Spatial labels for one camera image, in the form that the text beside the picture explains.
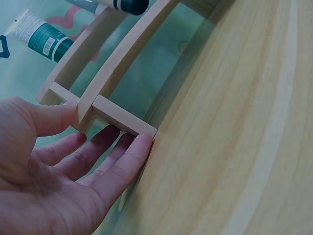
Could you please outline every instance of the black cap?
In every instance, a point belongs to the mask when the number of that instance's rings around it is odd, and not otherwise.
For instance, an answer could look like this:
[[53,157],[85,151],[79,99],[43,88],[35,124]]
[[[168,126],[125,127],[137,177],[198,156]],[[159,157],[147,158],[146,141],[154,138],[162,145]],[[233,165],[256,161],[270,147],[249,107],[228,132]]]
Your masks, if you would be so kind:
[[143,14],[149,6],[149,0],[122,0],[122,11],[131,13],[135,16]]

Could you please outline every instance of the finger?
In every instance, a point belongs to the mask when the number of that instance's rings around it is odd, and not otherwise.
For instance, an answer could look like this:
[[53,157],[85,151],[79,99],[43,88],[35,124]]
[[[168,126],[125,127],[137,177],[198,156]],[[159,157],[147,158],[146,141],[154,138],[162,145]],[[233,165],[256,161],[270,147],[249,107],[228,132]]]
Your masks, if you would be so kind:
[[75,117],[77,106],[76,102],[54,106],[34,105],[18,97],[10,102],[23,113],[26,121],[34,125],[37,137],[56,135],[67,129]]
[[130,134],[124,134],[109,156],[103,161],[103,163],[89,176],[79,181],[80,184],[90,186],[92,185],[100,176],[102,176],[108,169],[110,169],[119,160],[129,146],[134,141],[134,136]]
[[120,131],[114,126],[107,126],[90,142],[75,151],[67,159],[56,164],[70,180],[76,181],[86,175],[99,157],[116,141]]
[[82,146],[86,139],[85,135],[74,133],[43,148],[34,149],[32,157],[46,165],[53,166]]
[[147,160],[151,145],[150,136],[139,135],[126,153],[91,186],[101,197],[104,210],[108,210],[135,179]]

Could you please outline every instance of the white paint tube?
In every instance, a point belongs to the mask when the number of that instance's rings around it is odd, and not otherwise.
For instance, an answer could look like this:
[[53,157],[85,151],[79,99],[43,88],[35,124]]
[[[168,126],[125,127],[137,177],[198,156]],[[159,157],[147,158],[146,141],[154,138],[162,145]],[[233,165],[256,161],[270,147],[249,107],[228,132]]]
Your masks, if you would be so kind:
[[94,0],[116,10],[131,13],[133,15],[143,14],[149,6],[149,0]]
[[59,62],[73,41],[40,17],[25,9],[5,31],[40,55]]
[[107,6],[97,3],[91,0],[65,0],[68,1],[74,5],[77,5],[93,14],[100,15],[101,12],[104,11],[104,9],[107,8]]

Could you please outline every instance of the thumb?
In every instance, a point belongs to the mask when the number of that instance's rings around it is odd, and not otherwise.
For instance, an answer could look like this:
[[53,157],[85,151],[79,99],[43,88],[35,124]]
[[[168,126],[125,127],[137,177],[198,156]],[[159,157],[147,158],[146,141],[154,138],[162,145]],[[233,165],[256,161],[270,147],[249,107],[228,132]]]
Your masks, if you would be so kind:
[[16,97],[10,102],[28,114],[28,121],[33,124],[37,137],[52,136],[63,132],[74,120],[77,107],[75,101],[64,105],[44,106],[34,105]]

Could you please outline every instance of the barcode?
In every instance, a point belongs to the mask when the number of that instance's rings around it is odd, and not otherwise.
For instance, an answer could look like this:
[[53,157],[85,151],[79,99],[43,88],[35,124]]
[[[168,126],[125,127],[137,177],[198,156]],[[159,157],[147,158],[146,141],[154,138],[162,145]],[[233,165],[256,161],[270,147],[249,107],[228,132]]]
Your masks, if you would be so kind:
[[43,54],[49,56],[50,50],[52,45],[54,44],[55,40],[53,38],[49,38],[48,41],[45,43]]

